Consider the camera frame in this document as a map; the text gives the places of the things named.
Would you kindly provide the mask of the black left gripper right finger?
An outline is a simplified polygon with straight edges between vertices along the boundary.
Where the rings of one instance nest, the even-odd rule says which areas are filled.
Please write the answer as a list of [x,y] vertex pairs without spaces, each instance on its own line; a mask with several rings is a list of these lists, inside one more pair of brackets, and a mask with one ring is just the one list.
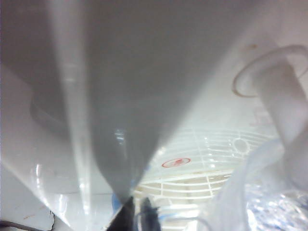
[[140,225],[141,231],[161,231],[157,208],[152,207],[148,197],[141,204]]

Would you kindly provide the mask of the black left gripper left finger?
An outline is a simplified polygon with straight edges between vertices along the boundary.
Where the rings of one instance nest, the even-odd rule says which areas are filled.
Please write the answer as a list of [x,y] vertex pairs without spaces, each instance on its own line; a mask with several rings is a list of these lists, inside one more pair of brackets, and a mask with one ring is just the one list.
[[116,196],[112,196],[113,219],[107,231],[131,231],[133,226],[135,205],[133,197],[124,204]]

